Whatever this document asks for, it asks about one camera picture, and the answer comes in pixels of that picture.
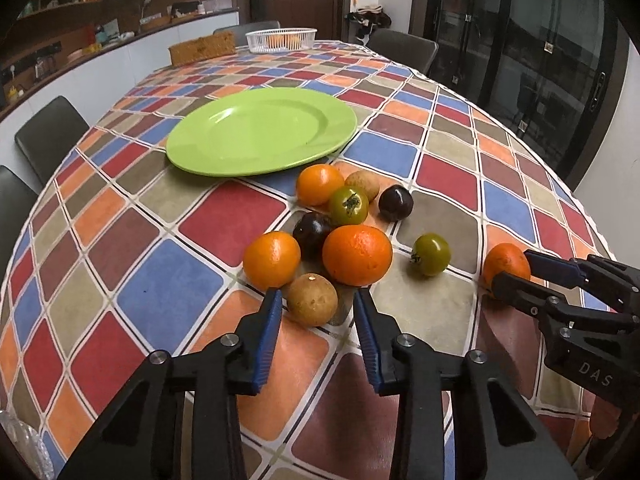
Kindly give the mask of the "person right hand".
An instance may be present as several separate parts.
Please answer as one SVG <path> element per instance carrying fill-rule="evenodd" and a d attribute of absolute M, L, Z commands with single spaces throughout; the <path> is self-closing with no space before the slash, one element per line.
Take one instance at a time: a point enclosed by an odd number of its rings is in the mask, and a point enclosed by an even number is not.
<path fill-rule="evenodd" d="M 622 410 L 608 401 L 596 398 L 589 422 L 591 440 L 588 460 L 595 464 L 602 463 L 617 451 L 637 418 L 637 413 Z"/>

